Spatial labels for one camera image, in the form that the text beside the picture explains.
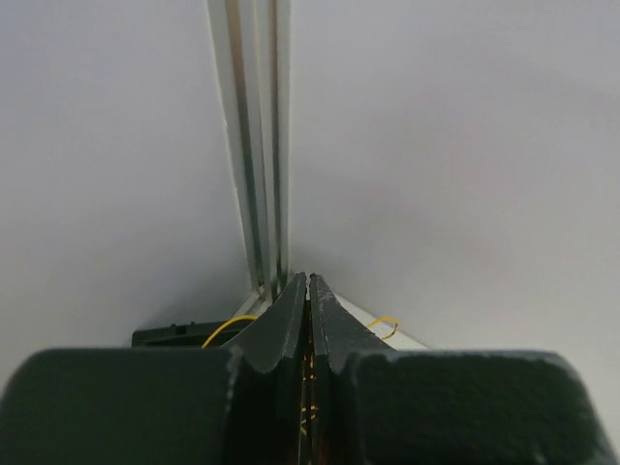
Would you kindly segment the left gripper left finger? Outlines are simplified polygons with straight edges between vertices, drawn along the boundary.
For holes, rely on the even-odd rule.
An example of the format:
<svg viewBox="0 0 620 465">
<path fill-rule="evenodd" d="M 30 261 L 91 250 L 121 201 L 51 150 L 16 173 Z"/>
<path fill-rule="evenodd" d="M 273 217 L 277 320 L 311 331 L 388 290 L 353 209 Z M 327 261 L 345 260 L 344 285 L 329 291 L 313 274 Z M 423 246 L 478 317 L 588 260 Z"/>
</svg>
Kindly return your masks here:
<svg viewBox="0 0 620 465">
<path fill-rule="evenodd" d="M 1 399 L 5 464 L 295 464 L 306 277 L 217 348 L 58 349 Z"/>
</svg>

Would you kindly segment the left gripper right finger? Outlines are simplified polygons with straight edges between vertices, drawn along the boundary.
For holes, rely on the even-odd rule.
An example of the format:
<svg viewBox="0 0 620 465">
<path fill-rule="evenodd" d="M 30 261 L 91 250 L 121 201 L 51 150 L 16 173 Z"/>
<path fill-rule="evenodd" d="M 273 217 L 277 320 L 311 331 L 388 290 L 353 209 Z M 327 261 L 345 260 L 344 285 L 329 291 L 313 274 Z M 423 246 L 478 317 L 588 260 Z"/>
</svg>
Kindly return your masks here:
<svg viewBox="0 0 620 465">
<path fill-rule="evenodd" d="M 539 351 L 402 351 L 309 284 L 321 464 L 602 464 L 585 385 Z"/>
</svg>

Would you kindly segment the black bin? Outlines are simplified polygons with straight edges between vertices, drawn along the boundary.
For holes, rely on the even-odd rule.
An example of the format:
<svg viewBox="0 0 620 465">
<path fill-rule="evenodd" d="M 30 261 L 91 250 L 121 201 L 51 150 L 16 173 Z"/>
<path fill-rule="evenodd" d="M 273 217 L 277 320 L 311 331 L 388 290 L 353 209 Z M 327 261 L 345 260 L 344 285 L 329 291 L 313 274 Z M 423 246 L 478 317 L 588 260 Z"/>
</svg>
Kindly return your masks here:
<svg viewBox="0 0 620 465">
<path fill-rule="evenodd" d="M 187 325 L 136 330 L 132 335 L 132 348 L 207 348 L 219 347 L 257 319 L 253 315 L 234 317 L 227 321 L 211 323 L 191 322 Z"/>
</svg>

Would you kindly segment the left aluminium frame post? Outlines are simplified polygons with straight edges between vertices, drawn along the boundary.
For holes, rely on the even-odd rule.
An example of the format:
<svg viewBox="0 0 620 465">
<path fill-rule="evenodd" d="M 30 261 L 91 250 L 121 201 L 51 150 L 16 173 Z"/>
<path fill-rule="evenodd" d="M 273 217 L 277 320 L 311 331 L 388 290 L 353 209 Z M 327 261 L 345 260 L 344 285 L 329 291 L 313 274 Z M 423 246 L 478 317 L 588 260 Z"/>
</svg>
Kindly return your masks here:
<svg viewBox="0 0 620 465">
<path fill-rule="evenodd" d="M 289 1 L 205 4 L 250 271 L 246 308 L 289 279 L 291 12 Z"/>
</svg>

